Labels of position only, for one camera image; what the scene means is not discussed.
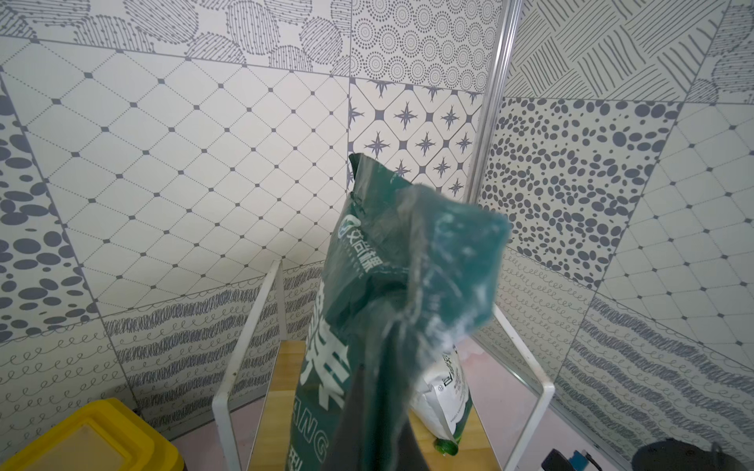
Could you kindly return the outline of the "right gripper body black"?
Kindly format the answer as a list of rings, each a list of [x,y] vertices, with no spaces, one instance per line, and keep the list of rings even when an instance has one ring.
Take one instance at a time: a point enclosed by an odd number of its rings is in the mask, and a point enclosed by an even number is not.
[[[675,439],[666,439],[641,447],[631,459],[633,471],[745,471],[752,470],[718,443],[701,449]]]

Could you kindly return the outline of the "dark green fertilizer bag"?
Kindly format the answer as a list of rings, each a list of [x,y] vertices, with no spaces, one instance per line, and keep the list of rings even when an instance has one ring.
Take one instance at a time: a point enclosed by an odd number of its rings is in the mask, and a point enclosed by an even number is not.
[[[508,220],[350,157],[306,338],[289,470],[423,470],[420,376],[492,317]]]

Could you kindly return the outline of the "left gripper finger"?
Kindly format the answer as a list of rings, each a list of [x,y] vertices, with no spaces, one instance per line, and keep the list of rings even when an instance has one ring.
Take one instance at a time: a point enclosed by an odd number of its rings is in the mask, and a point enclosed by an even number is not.
[[[421,357],[404,312],[371,305],[357,340],[362,359],[338,424],[338,468],[426,470],[408,423]]]

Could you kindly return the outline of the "white green fertilizer bag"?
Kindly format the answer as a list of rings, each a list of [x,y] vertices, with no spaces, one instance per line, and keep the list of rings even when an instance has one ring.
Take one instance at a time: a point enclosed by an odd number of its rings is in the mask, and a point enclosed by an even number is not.
[[[435,437],[435,449],[455,456],[472,406],[459,353],[452,347],[443,351],[416,381],[410,407]]]

